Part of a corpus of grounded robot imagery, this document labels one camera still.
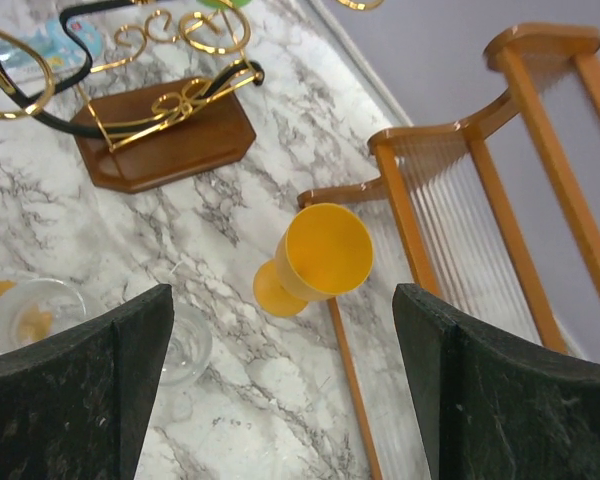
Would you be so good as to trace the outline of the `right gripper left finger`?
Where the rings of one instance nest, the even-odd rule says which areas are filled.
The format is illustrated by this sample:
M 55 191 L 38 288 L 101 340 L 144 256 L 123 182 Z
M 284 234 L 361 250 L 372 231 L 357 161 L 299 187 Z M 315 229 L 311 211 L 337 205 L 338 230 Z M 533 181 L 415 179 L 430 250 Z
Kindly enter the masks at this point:
M 0 479 L 133 478 L 173 323 L 158 284 L 0 355 Z

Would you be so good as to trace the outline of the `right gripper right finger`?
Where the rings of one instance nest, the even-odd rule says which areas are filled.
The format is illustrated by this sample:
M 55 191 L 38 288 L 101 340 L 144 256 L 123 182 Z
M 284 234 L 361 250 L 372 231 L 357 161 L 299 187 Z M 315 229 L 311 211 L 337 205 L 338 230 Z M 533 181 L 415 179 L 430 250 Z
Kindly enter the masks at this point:
M 600 364 L 560 354 L 415 284 L 395 329 L 435 479 L 600 479 Z

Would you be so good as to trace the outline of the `green plastic wine glass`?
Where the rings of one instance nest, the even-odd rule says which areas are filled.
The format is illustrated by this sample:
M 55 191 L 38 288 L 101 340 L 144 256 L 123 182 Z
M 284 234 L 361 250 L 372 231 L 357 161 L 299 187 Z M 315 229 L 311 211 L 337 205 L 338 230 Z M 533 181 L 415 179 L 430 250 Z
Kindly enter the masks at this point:
M 225 9 L 225 8 L 243 8 L 248 5 L 251 0 L 198 0 L 198 2 L 204 6 L 213 9 Z

